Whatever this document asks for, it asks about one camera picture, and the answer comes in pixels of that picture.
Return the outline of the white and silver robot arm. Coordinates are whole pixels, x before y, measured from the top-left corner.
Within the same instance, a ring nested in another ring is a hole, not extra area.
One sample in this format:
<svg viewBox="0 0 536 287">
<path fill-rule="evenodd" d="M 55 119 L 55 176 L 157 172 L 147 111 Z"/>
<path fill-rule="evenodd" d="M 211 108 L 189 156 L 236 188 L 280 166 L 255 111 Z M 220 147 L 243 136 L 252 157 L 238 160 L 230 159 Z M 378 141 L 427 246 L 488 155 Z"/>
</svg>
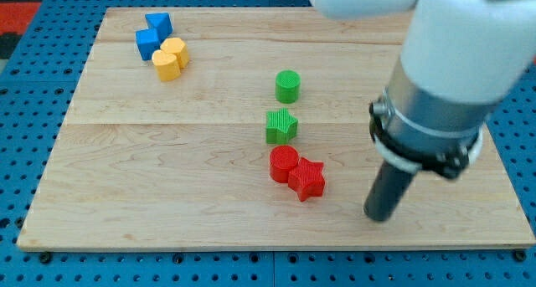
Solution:
<svg viewBox="0 0 536 287">
<path fill-rule="evenodd" d="M 389 83 L 370 107 L 386 167 L 453 179 L 535 55 L 535 0 L 309 0 L 336 20 L 412 12 Z"/>
</svg>

